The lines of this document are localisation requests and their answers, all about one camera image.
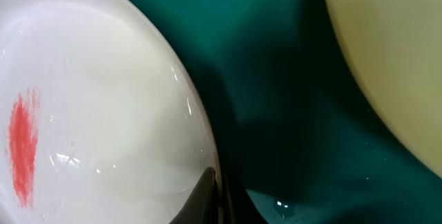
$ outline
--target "plate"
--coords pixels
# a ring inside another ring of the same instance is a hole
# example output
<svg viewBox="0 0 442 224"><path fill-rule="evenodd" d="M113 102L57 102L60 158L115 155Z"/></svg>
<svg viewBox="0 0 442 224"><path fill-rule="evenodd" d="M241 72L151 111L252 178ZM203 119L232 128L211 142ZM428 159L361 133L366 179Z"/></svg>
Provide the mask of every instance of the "plate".
<svg viewBox="0 0 442 224"><path fill-rule="evenodd" d="M0 0L0 223L168 223L212 132L128 0Z"/></svg>
<svg viewBox="0 0 442 224"><path fill-rule="evenodd" d="M392 133L442 176L439 0L327 0L356 81Z"/></svg>

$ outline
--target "green background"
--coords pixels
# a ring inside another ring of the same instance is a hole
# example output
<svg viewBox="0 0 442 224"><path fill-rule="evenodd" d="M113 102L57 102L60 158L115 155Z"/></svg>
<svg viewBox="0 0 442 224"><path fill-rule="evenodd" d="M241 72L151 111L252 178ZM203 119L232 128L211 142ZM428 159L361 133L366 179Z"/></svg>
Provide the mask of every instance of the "green background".
<svg viewBox="0 0 442 224"><path fill-rule="evenodd" d="M442 181L366 102L324 0L130 1L182 60L222 169L269 223L442 223Z"/></svg>

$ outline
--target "red paint stain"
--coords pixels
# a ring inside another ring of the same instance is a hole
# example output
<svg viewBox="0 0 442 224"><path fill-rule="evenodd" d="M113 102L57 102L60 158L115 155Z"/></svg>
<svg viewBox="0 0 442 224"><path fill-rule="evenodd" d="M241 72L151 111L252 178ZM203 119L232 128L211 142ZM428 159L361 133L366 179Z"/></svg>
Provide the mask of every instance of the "red paint stain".
<svg viewBox="0 0 442 224"><path fill-rule="evenodd" d="M11 173L15 194L21 207L32 207L35 152L38 143L36 110L40 107L38 88L28 89L26 98L19 94L9 125Z"/></svg>

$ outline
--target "white bowl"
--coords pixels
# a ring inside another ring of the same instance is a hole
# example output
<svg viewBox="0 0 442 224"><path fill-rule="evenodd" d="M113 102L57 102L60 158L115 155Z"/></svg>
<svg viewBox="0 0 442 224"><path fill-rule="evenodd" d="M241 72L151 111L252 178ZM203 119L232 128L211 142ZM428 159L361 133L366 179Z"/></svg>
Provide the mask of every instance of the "white bowl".
<svg viewBox="0 0 442 224"><path fill-rule="evenodd" d="M440 0L327 0L359 86L394 135L442 176Z"/></svg>
<svg viewBox="0 0 442 224"><path fill-rule="evenodd" d="M163 36L128 0L0 9L0 223L171 221L218 159Z"/></svg>

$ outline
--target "red mark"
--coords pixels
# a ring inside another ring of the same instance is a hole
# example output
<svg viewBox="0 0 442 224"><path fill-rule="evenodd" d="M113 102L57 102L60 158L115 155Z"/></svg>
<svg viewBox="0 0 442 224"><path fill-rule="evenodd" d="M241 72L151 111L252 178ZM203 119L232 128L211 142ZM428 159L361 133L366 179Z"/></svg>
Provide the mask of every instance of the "red mark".
<svg viewBox="0 0 442 224"><path fill-rule="evenodd" d="M32 207L34 187L34 160L38 142L38 128L35 117L40 107L38 88L26 92L26 99L21 94L14 103L9 125L9 150L12 164L12 179L15 194L21 207Z"/></svg>

